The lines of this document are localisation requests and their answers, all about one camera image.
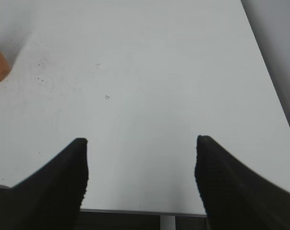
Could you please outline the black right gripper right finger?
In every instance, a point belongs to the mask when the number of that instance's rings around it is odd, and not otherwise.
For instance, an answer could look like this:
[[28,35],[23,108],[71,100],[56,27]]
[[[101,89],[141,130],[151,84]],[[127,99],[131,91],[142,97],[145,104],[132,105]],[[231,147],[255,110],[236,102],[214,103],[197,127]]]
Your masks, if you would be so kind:
[[212,230],[290,230],[290,193],[210,136],[198,136],[195,180]]

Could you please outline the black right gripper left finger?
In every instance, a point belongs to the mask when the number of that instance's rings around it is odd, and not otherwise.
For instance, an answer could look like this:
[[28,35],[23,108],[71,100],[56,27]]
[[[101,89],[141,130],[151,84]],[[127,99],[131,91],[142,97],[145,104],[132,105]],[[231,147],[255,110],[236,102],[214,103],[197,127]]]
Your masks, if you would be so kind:
[[0,230],[73,230],[89,170],[87,139],[76,138],[13,187],[0,184]]

